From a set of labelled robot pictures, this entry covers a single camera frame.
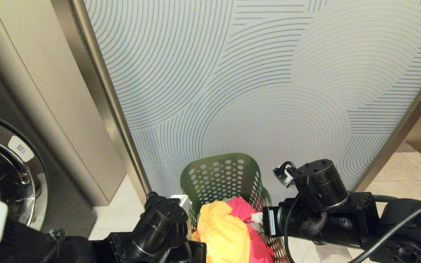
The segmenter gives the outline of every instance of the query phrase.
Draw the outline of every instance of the plastic basket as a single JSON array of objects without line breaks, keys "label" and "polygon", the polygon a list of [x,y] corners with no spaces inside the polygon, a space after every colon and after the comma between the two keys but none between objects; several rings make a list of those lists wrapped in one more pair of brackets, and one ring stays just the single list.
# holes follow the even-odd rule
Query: plastic basket
[{"label": "plastic basket", "polygon": [[[261,172],[256,161],[244,153],[227,153],[195,160],[184,168],[180,184],[183,193],[193,202],[189,218],[193,229],[201,206],[216,200],[241,196],[256,211],[270,206],[268,191],[262,186]],[[289,262],[280,238],[270,238],[274,262]]]}]

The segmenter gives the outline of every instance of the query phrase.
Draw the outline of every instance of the frosted glass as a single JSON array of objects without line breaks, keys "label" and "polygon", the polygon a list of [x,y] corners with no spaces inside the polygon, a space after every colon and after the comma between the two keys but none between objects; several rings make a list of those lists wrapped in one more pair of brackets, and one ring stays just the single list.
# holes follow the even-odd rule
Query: frosted glass
[{"label": "frosted glass", "polygon": [[193,160],[334,161],[358,183],[421,95],[421,0],[86,0],[153,190]]}]

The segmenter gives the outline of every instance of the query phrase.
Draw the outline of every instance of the sticker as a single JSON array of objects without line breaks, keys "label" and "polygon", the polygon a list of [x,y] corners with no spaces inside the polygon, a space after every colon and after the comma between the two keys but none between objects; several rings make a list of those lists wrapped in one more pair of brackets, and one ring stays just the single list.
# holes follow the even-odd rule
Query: sticker
[{"label": "sticker", "polygon": [[35,156],[27,144],[17,136],[13,136],[7,146],[13,150],[24,163],[30,161]]},{"label": "sticker", "polygon": [[274,210],[269,210],[270,235],[276,234],[276,222],[274,221]]}]

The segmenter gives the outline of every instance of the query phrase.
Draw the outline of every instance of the pink cloth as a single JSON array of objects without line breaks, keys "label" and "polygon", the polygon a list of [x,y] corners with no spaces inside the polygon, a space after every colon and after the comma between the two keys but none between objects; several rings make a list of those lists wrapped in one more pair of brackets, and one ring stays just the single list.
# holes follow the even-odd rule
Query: pink cloth
[{"label": "pink cloth", "polygon": [[232,216],[239,217],[245,223],[253,222],[251,214],[256,213],[256,210],[242,197],[233,198],[227,204],[232,208]]},{"label": "pink cloth", "polygon": [[[248,223],[251,220],[251,214],[256,213],[256,210],[242,197],[237,197],[227,204],[232,208],[231,215],[239,217],[242,221]],[[259,233],[249,224],[246,224],[249,231],[250,245],[249,245],[249,263],[274,263],[274,251],[264,243]]]}]

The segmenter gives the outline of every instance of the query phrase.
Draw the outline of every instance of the yellow cloth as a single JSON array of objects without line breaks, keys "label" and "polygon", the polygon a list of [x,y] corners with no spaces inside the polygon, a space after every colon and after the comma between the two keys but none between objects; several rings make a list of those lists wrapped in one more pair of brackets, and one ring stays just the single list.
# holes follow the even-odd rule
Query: yellow cloth
[{"label": "yellow cloth", "polygon": [[207,244],[207,263],[248,263],[249,232],[246,224],[230,215],[227,203],[215,201],[201,207],[194,241]]}]

